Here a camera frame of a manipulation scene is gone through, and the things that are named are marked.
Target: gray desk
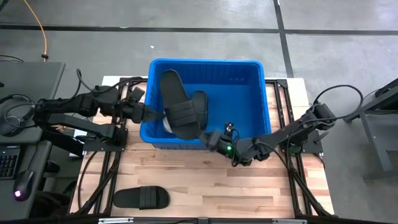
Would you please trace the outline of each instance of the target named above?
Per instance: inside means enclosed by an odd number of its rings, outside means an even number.
[[[64,69],[65,64],[60,62],[1,62],[0,82],[5,86],[0,88],[0,97],[19,93],[34,102],[41,98],[54,99]],[[10,107],[9,103],[12,102],[6,101],[0,109]],[[33,121],[27,122],[28,126],[32,124]],[[41,135],[40,128],[29,128],[12,138],[0,135],[0,144],[37,142]]]
[[[0,97],[8,94],[22,93],[31,97],[34,101],[41,98],[53,99],[58,89],[65,64],[47,62],[7,62],[0,63],[0,82],[5,84],[5,88],[0,88]],[[31,128],[12,138],[0,136],[0,144],[23,141],[25,134],[37,135],[40,139],[42,130]],[[35,199],[35,191],[42,180],[45,164],[50,155],[51,142],[41,141],[37,143],[37,152],[32,162],[31,169],[35,172],[33,190],[30,197],[24,202],[17,202],[12,197],[13,180],[0,180],[0,220],[15,220],[28,218],[31,206]],[[21,149],[22,162],[18,172],[26,170],[36,144],[27,145],[26,150]]]
[[[0,220],[16,220],[21,218],[28,218],[30,209],[32,208],[35,199],[35,192],[42,180],[44,166],[49,158],[51,152],[51,142],[41,141],[37,143],[37,152],[32,162],[31,168],[35,172],[34,181],[32,185],[32,193],[30,197],[24,202],[17,202],[12,196],[12,187],[14,180],[0,180]],[[26,170],[30,160],[33,157],[36,145],[30,145],[26,151],[23,152],[21,167],[19,171]]]

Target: keyboard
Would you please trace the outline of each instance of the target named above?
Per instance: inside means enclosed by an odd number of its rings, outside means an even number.
[[[0,146],[0,180],[12,180],[19,165],[19,146]]]

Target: robotic arm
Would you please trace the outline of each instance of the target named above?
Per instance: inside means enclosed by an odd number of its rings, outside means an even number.
[[[35,124],[47,130],[44,138],[53,142],[54,145],[80,151],[122,151],[127,141],[127,130],[118,127],[124,118],[131,119],[134,123],[162,119],[163,113],[158,113],[145,104],[140,103],[144,91],[135,88],[129,99],[122,99],[118,89],[111,86],[96,86],[89,93],[80,94],[70,99],[46,100],[41,99],[35,107]],[[111,124],[95,124],[89,121],[75,118],[64,113],[77,113],[84,117],[92,117],[100,112],[104,116],[112,116],[119,122]],[[94,134],[95,137],[86,138],[85,145],[71,139],[51,128],[53,125],[62,125],[79,129]]]
[[[202,133],[201,141],[211,151],[218,152],[232,161],[232,166],[241,164],[242,166],[250,166],[253,159],[263,161],[267,159],[271,152],[275,152],[278,145],[286,148],[286,153],[289,153],[289,147],[302,146],[308,139],[308,135],[316,130],[327,130],[334,126],[337,117],[330,111],[326,104],[314,104],[306,113],[288,124],[278,131],[256,136],[253,138],[233,139],[233,124],[228,123],[225,126],[224,134],[221,131],[213,133]],[[331,216],[323,207],[317,202],[312,195],[305,182],[299,176],[299,173],[290,161],[290,156],[286,157],[286,162],[280,157],[288,172],[296,183],[300,186],[303,194],[308,198],[318,215]]]

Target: orange cable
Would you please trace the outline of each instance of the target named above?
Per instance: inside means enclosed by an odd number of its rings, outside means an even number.
[[[45,37],[45,32],[42,26],[42,23],[39,21],[39,18],[36,16],[36,13],[33,11],[33,9],[30,7],[29,3],[24,0],[26,6],[29,8],[29,10],[31,11],[31,13],[33,14],[33,16],[36,18],[37,23],[40,26],[40,29],[42,29],[42,33],[43,33],[43,38],[44,38],[44,55],[47,56],[47,38]]]

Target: black floor line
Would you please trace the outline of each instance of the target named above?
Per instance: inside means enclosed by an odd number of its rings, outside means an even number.
[[[286,34],[305,35],[398,35],[398,30],[300,30],[287,29]]]
[[[43,26],[49,31],[88,31],[88,32],[202,32],[202,33],[243,33],[278,34],[279,29],[255,28],[183,28],[183,27],[100,27],[100,26]],[[40,30],[39,26],[0,24],[0,29]]]
[[[280,44],[282,46],[282,55],[284,57],[284,62],[285,62],[286,76],[287,78],[294,78],[292,62],[290,61],[289,48],[287,46],[286,34],[284,32],[285,31],[284,21],[282,19],[282,13],[280,11],[280,5],[278,0],[274,0],[274,6],[275,6],[275,14],[276,14],[276,21],[278,23],[278,28],[280,31],[282,31],[279,32],[279,37],[280,37]]]
[[[1,24],[0,29],[40,30],[37,25]],[[398,35],[398,30],[313,30],[313,29],[260,29],[260,28],[192,28],[192,27],[103,27],[103,26],[44,26],[49,31],[85,32],[212,32],[242,34],[305,34],[305,35]]]

